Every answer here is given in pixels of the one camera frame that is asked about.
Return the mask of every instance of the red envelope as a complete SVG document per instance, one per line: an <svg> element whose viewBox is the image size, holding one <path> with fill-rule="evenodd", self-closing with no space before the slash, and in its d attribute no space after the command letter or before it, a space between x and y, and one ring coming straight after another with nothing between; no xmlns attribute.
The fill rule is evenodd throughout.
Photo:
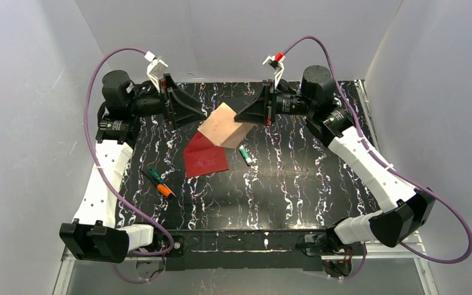
<svg viewBox="0 0 472 295"><path fill-rule="evenodd" d="M188 178L229 169L223 147L217 147L197 132L184 150Z"/></svg>

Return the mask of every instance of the gray floor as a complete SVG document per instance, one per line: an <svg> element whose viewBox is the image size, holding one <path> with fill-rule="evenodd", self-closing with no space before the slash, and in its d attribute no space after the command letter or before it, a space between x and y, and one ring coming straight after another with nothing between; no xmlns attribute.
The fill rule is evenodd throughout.
<svg viewBox="0 0 472 295"><path fill-rule="evenodd" d="M119 270L138 278L134 261ZM116 277L107 263L76 261L68 294L424 294L413 259L368 259L359 275L342 283L320 275L297 269L187 270L134 285Z"/></svg>

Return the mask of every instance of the cable connector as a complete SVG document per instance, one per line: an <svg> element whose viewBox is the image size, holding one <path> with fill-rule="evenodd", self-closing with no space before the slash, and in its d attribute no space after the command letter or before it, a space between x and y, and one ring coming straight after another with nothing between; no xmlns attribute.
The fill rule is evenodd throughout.
<svg viewBox="0 0 472 295"><path fill-rule="evenodd" d="M278 87L278 84L281 80L281 75L285 70L285 66L283 65L283 60L285 60L285 56L283 53L278 52L276 56L268 56L264 61L263 65L268 64L274 69L274 88Z"/></svg>
<svg viewBox="0 0 472 295"><path fill-rule="evenodd" d="M163 72L167 69L167 64L162 60L162 57L155 58L155 55L150 51L144 57L149 61L147 76L158 92L160 92L160 80L163 78Z"/></svg>

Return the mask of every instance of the cardboard piece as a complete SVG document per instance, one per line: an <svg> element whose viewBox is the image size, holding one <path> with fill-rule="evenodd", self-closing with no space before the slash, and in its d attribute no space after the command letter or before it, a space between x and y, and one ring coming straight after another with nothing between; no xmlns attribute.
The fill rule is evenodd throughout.
<svg viewBox="0 0 472 295"><path fill-rule="evenodd" d="M197 132L184 150L188 178L229 169L223 147L217 147Z"/></svg>
<svg viewBox="0 0 472 295"><path fill-rule="evenodd" d="M254 127L252 123L234 122L236 112L222 103L207 118L198 131L207 137L215 146L235 149L242 139Z"/></svg>

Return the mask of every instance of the marble tabletop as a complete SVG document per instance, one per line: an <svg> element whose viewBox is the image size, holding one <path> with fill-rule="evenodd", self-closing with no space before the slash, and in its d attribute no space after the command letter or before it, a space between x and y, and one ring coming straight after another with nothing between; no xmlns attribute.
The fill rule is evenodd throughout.
<svg viewBox="0 0 472 295"><path fill-rule="evenodd" d="M225 102L239 111L261 83L188 83L208 116ZM341 82L371 137L353 81ZM314 139L301 116L278 116L271 127L255 126L242 144L256 159L248 167L237 149L226 149L229 170L187 178L183 151L198 124L179 130L161 116L142 127L120 193L167 229L325 229L342 218L378 210L373 196L346 163ZM156 168L176 198L165 200L139 168ZM121 203L117 226L142 222Z"/></svg>

